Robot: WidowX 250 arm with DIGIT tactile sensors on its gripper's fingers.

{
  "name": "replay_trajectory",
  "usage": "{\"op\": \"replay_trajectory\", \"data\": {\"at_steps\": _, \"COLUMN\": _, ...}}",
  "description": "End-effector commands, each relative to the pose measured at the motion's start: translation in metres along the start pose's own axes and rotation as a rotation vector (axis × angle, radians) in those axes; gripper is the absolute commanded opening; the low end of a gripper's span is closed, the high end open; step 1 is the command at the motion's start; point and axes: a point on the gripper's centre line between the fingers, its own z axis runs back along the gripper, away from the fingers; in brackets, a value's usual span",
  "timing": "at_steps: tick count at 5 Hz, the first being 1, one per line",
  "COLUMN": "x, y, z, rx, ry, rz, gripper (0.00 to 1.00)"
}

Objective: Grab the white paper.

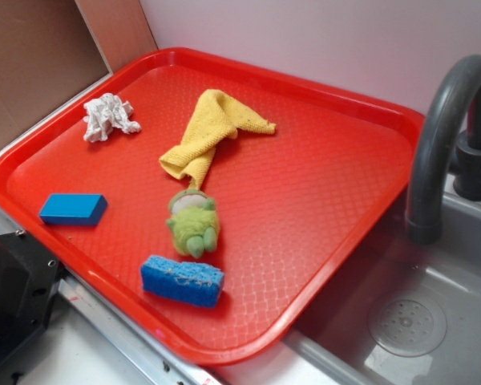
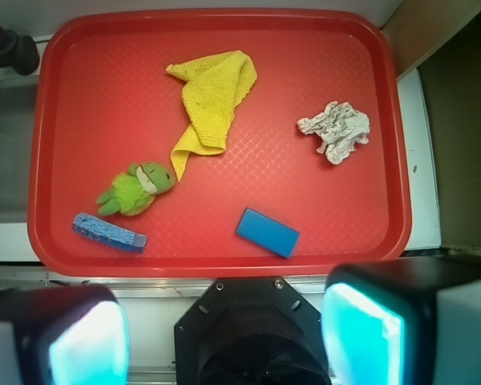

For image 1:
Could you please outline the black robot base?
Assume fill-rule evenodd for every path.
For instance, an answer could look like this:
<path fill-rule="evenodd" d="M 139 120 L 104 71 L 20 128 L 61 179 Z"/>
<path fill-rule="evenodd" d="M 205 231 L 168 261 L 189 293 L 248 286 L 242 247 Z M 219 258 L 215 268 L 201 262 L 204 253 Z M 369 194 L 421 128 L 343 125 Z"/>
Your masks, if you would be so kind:
<path fill-rule="evenodd" d="M 61 269 L 30 234 L 0 235 L 0 370 L 47 329 Z"/>

